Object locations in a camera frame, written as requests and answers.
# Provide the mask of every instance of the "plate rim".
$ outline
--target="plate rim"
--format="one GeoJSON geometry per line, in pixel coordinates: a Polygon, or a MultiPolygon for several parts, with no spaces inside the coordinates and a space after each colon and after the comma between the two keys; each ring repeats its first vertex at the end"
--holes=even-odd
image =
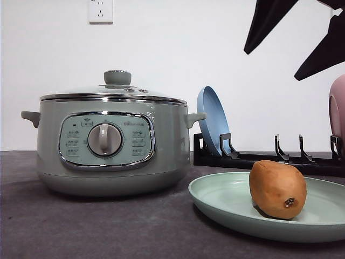
{"type": "MultiPolygon", "coordinates": [[[[217,175],[223,175],[223,174],[246,174],[249,175],[250,171],[242,171],[242,172],[223,172],[223,173],[215,173],[215,174],[208,174],[208,175],[204,175],[204,176],[200,176],[194,180],[192,180],[189,184],[188,184],[188,191],[190,193],[190,195],[198,200],[199,202],[201,202],[202,204],[209,206],[213,209],[216,210],[220,210],[221,212],[225,212],[225,213],[229,213],[235,216],[242,216],[248,219],[254,219],[254,220],[262,220],[262,221],[268,221],[268,222],[275,222],[275,223],[282,223],[282,224],[292,224],[292,225],[303,225],[303,226],[336,226],[336,225],[344,225],[345,226],[345,220],[344,221],[337,221],[337,222],[327,222],[327,223],[304,223],[304,222],[299,222],[299,221],[287,221],[287,220],[281,220],[281,219],[269,219],[269,218],[265,218],[265,217],[258,217],[258,216],[248,216],[248,215],[244,215],[244,214],[239,214],[236,213],[234,211],[228,211],[228,210],[224,210],[221,208],[217,208],[213,205],[207,204],[204,201],[200,200],[196,194],[193,192],[193,190],[191,189],[191,186],[198,180],[203,179],[203,178],[207,178],[207,177],[214,177],[217,175]]],[[[336,182],[330,182],[327,180],[321,180],[321,179],[316,179],[316,178],[310,178],[310,177],[305,177],[303,176],[305,179],[309,179],[312,181],[322,181],[322,182],[326,182],[327,184],[331,184],[331,185],[339,185],[340,187],[344,188],[345,190],[345,185],[342,185],[340,183],[336,183],[336,182]]]]}
{"type": "MultiPolygon", "coordinates": [[[[223,106],[222,106],[222,103],[220,102],[220,99],[216,93],[216,91],[209,85],[203,87],[200,92],[199,92],[199,95],[198,95],[198,98],[197,98],[197,112],[206,112],[207,111],[205,110],[205,106],[204,106],[204,99],[205,99],[205,91],[207,89],[210,89],[214,95],[216,96],[217,98],[217,101],[220,103],[220,111],[223,115],[224,115],[224,118],[225,118],[225,123],[226,123],[226,128],[227,128],[227,132],[224,132],[222,134],[227,134],[227,133],[230,133],[230,129],[229,129],[229,124],[227,123],[227,118],[226,118],[226,115],[225,115],[225,112],[224,112],[224,109],[223,109],[223,106]]],[[[220,146],[216,146],[216,144],[214,143],[213,139],[212,139],[212,136],[211,136],[211,133],[210,133],[210,130],[209,130],[209,127],[208,127],[208,123],[207,123],[207,118],[206,120],[200,120],[199,121],[199,127],[200,127],[200,130],[201,130],[201,133],[202,135],[204,136],[204,140],[205,142],[207,143],[207,145],[210,147],[210,149],[213,149],[211,150],[212,153],[215,155],[215,156],[222,156],[222,150],[220,148],[220,146]]]]}

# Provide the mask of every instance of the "glass lid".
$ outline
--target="glass lid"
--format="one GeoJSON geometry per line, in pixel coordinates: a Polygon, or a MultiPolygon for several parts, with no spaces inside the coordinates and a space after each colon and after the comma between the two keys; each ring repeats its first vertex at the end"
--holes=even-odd
{"type": "Polygon", "coordinates": [[[109,70],[104,73],[104,85],[96,87],[84,87],[77,90],[50,94],[40,97],[41,101],[66,99],[66,101],[76,101],[89,98],[106,99],[136,99],[136,100],[156,100],[168,101],[171,103],[186,104],[184,100],[176,99],[155,91],[130,86],[132,75],[123,70],[109,70]]]}

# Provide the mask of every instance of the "dark table surface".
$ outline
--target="dark table surface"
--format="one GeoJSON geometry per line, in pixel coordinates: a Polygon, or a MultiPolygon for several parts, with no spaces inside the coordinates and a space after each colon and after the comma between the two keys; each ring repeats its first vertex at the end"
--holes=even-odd
{"type": "MultiPolygon", "coordinates": [[[[345,240],[269,241],[204,216],[188,193],[190,181],[240,169],[193,166],[163,191],[96,199],[48,190],[35,156],[1,153],[1,258],[345,258],[345,240]]],[[[345,178],[318,178],[345,185],[345,178]]]]}

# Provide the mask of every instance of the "button icon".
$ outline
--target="button icon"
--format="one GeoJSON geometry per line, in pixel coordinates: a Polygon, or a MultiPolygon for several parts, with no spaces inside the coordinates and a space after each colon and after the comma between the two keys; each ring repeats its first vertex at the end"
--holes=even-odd
{"type": "Polygon", "coordinates": [[[92,125],[93,125],[93,121],[89,118],[86,118],[86,119],[81,121],[82,127],[92,127],[92,125]]]}
{"type": "Polygon", "coordinates": [[[78,140],[69,140],[66,144],[67,147],[79,147],[79,141],[78,140]]]}
{"type": "Polygon", "coordinates": [[[68,131],[67,137],[68,138],[78,138],[79,137],[79,131],[68,131]]]}
{"type": "Polygon", "coordinates": [[[138,138],[145,138],[145,132],[143,132],[143,131],[141,131],[141,130],[132,131],[132,137],[135,138],[135,139],[138,139],[138,138]]]}
{"type": "Polygon", "coordinates": [[[132,140],[132,147],[144,147],[146,146],[146,142],[144,139],[133,139],[132,140]]]}
{"type": "Polygon", "coordinates": [[[145,151],[141,148],[133,149],[132,156],[145,155],[145,151]]]}
{"type": "Polygon", "coordinates": [[[68,149],[67,156],[79,156],[79,149],[68,149]]]}

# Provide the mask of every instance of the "control panel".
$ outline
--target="control panel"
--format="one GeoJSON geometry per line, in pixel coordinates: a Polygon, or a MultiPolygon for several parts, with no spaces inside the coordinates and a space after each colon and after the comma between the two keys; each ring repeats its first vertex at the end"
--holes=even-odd
{"type": "Polygon", "coordinates": [[[153,125],[142,114],[77,113],[61,127],[61,158],[76,166],[130,166],[149,160],[154,151],[153,125]]]}

